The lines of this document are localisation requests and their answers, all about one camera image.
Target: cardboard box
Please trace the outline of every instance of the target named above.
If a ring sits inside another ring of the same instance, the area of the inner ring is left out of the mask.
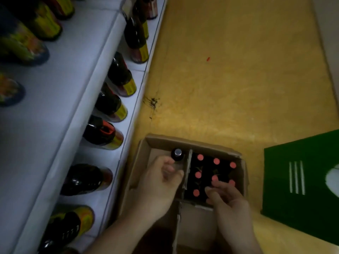
[[[236,188],[246,197],[248,188],[246,163],[239,152],[230,148],[176,137],[147,135],[139,143],[133,164],[127,168],[122,183],[118,216],[132,207],[139,179],[147,166],[158,155],[170,156],[174,148],[180,148],[185,154],[181,162],[174,164],[175,169],[185,171],[185,179],[167,214],[146,233],[134,253],[215,253],[218,249],[227,249],[226,242],[218,233],[212,207],[186,200],[183,193],[187,186],[190,169],[188,157],[191,150],[191,154],[201,153],[205,156],[235,161],[237,167],[230,172],[229,178],[236,182]]]

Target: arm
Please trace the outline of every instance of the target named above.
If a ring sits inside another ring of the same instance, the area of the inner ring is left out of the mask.
[[[159,156],[142,175],[136,203],[111,225],[85,254],[130,254],[146,231],[170,208],[184,172],[171,157]]]
[[[207,203],[214,206],[214,213],[221,234],[234,254],[262,254],[255,237],[248,201],[232,185],[213,181],[205,192]]]

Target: yellow floor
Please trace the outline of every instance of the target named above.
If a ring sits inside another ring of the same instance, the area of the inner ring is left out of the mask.
[[[168,1],[131,153],[147,133],[241,152],[265,253],[339,253],[259,213],[263,149],[338,128],[311,0]]]

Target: red bottle cap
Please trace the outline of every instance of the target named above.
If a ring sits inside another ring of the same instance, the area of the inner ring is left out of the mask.
[[[195,197],[198,197],[198,196],[200,195],[199,190],[198,190],[198,189],[195,189],[195,190],[193,191],[193,195],[194,195]]]
[[[215,158],[215,159],[213,160],[213,163],[214,163],[215,165],[219,165],[219,164],[220,164],[220,159]]]
[[[217,175],[212,176],[212,181],[219,181],[218,176]]]
[[[235,181],[234,180],[229,180],[229,182],[228,182],[230,185],[232,185],[232,186],[235,186]]]
[[[195,177],[196,177],[196,178],[201,178],[201,173],[200,173],[199,171],[196,172],[196,173],[195,173]]]
[[[231,167],[231,168],[236,168],[236,167],[237,167],[237,164],[235,164],[235,162],[232,161],[232,162],[230,163],[230,167]]]
[[[197,158],[198,158],[198,160],[202,161],[204,159],[204,155],[198,154]]]

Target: person's right arm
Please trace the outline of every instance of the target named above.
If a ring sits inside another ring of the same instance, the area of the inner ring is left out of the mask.
[[[262,254],[254,235],[248,201],[232,185],[213,181],[205,192],[214,206],[219,230],[234,254]]]

